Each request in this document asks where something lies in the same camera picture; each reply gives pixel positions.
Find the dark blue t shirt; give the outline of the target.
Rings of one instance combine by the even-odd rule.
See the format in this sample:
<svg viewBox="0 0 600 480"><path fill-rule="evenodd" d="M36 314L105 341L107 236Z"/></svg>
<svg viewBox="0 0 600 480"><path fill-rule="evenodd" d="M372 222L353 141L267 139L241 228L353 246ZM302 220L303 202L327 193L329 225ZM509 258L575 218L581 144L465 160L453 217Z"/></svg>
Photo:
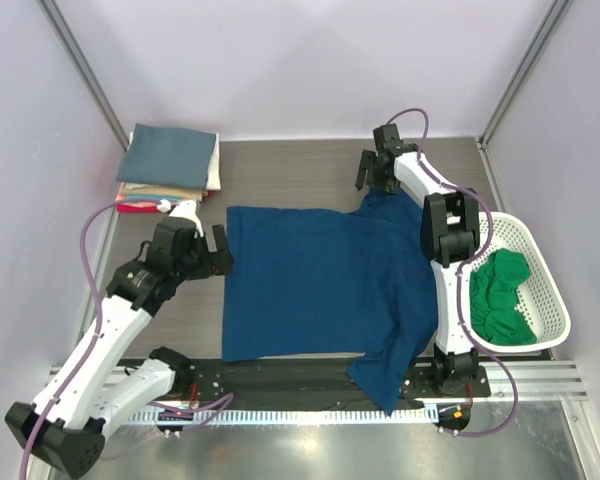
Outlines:
<svg viewBox="0 0 600 480"><path fill-rule="evenodd" d="M421 220L405 192L371 191L349 213L230 207L223 360L351 353L350 379L394 411L410 363L437 327Z"/></svg>

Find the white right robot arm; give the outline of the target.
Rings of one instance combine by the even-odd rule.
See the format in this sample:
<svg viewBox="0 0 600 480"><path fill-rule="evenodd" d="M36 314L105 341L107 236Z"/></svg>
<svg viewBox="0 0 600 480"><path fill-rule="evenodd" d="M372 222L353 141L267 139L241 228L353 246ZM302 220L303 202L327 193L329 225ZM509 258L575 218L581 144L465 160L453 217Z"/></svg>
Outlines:
<svg viewBox="0 0 600 480"><path fill-rule="evenodd" d="M481 245L478 202L440 174L396 124L373 130L375 149L364 150L355 186L393 194L402 184L422 203L420 246L436 285L438 328L430 369L431 388L460 396L478 375L478 351L470 327L469 262Z"/></svg>

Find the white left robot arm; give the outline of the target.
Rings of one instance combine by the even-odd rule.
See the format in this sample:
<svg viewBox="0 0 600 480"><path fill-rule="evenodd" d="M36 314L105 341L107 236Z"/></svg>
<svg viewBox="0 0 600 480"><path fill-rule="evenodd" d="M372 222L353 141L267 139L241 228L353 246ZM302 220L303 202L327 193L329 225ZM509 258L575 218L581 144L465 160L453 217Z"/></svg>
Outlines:
<svg viewBox="0 0 600 480"><path fill-rule="evenodd" d="M135 337L172 299L178 287L231 273L225 228L212 228L216 248L196 223L174 214L155 227L139 253L118 267L96 303L96 317L56 376L30 403L15 402L5 422L23 449L71 479L86 475L107 440L132 414L166 395L194 385L190 360L167 347L116 386L105 385Z"/></svg>

